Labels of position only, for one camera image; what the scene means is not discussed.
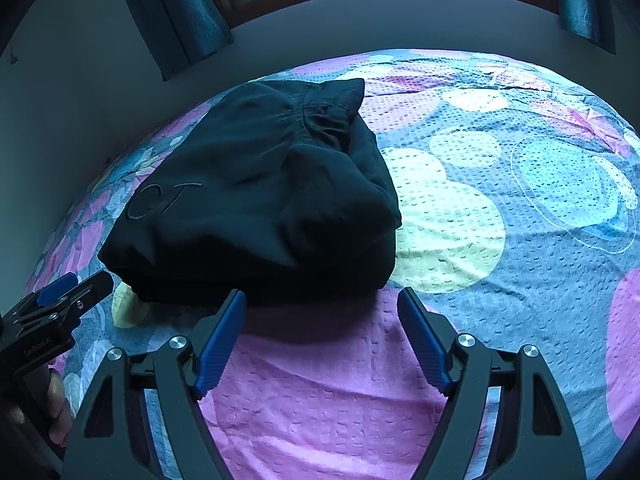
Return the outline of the person's left hand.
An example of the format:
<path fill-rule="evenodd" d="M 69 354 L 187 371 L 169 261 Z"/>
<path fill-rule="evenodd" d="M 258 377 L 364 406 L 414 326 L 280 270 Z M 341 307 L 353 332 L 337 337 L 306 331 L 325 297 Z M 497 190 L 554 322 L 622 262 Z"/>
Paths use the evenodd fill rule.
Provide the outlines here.
<path fill-rule="evenodd" d="M 9 401 L 6 414 L 18 429 L 26 430 L 30 422 L 47 435 L 49 443 L 66 447 L 74 418 L 62 377 L 53 367 L 40 366 L 20 379 Z"/>

